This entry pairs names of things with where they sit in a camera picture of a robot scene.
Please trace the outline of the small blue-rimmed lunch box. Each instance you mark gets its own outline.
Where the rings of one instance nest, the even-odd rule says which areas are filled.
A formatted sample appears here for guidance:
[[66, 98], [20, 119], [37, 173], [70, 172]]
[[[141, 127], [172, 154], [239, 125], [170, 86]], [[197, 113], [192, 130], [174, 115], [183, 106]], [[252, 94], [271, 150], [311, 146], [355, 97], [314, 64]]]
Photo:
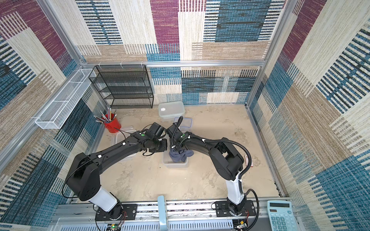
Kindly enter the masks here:
[[182, 120], [182, 123], [179, 126], [179, 130], [181, 132], [190, 131], [193, 124], [193, 120], [188, 117], [184, 117]]

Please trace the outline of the dark blue cloth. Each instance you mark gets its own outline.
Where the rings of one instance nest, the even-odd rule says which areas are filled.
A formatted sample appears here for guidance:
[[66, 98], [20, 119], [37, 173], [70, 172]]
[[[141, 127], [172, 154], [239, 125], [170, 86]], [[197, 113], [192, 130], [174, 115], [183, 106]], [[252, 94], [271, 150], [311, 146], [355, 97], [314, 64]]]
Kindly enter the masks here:
[[169, 151], [169, 156], [171, 160], [175, 163], [185, 163], [188, 159], [188, 157], [192, 157], [194, 155], [194, 151], [188, 150], [188, 149], [181, 149], [179, 151], [175, 151], [174, 149], [171, 149]]

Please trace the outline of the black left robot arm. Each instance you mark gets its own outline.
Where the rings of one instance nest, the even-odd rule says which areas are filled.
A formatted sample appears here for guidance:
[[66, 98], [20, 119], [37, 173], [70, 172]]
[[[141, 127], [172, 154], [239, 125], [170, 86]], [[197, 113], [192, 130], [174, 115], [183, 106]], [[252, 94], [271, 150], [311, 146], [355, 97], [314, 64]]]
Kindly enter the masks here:
[[65, 183], [81, 201], [89, 201], [105, 212], [115, 210], [119, 201], [101, 186], [100, 175], [117, 162], [141, 152], [164, 152], [165, 138], [150, 137], [140, 131], [97, 153], [75, 156]]

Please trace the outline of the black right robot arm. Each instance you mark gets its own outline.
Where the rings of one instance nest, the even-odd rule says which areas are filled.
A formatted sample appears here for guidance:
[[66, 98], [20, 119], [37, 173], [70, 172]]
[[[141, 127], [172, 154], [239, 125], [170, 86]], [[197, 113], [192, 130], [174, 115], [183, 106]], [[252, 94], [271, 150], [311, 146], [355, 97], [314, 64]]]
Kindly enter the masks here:
[[181, 132], [176, 125], [167, 129], [170, 144], [176, 151], [191, 150], [210, 157], [217, 173], [226, 181], [227, 202], [233, 216], [244, 212], [247, 201], [242, 187], [242, 176], [251, 167], [251, 154], [240, 143], [221, 138], [210, 140], [191, 132]]

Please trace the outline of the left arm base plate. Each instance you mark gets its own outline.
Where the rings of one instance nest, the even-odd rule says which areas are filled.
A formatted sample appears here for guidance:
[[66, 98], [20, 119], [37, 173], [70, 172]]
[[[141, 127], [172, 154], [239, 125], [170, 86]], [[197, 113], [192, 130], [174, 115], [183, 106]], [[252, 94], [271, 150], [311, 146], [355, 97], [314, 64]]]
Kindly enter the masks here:
[[96, 221], [123, 221], [135, 220], [138, 204], [119, 204], [111, 211], [106, 212], [102, 208], [98, 208], [95, 220]]

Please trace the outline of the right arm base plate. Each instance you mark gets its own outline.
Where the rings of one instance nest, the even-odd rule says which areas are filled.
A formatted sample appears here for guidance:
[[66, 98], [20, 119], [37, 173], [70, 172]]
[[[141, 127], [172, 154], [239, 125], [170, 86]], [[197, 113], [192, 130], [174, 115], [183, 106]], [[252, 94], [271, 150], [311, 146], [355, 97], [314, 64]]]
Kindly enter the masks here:
[[230, 201], [216, 201], [214, 202], [217, 217], [231, 217], [241, 216], [246, 217], [256, 216], [256, 206], [252, 200], [243, 200], [239, 205], [231, 203]]

